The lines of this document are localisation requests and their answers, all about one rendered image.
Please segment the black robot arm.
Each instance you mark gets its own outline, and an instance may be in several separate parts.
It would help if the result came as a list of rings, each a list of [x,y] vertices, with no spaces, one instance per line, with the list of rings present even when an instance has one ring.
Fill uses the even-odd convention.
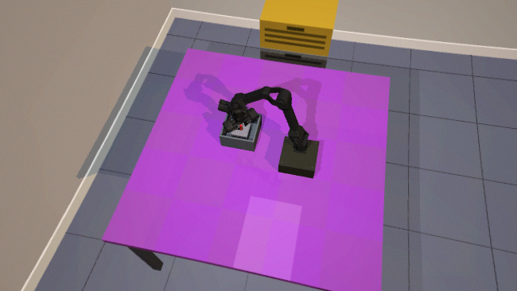
[[[270,93],[278,93],[276,100],[270,97]],[[292,108],[291,93],[284,88],[265,86],[246,94],[237,93],[232,98],[231,102],[221,99],[219,101],[218,111],[226,112],[228,115],[231,115],[233,119],[234,116],[236,118],[242,118],[247,112],[248,107],[245,106],[248,103],[253,103],[261,99],[267,100],[271,105],[274,105],[283,111],[290,127],[288,136],[293,142],[295,150],[293,151],[297,153],[306,153],[309,134],[298,124],[296,115]]]

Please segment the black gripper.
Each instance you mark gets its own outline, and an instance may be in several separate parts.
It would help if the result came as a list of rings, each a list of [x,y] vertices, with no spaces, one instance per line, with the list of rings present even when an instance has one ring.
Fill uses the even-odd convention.
[[[227,121],[223,122],[223,126],[224,126],[225,130],[228,133],[232,132],[233,130],[239,130],[238,124],[240,125],[240,124],[244,123],[244,126],[247,126],[250,122],[252,122],[252,120],[255,120],[258,118],[258,114],[254,108],[247,110],[247,112],[246,112],[246,114],[244,114],[244,116],[242,118],[236,118],[234,116],[235,119],[233,119],[231,121],[227,120]]]

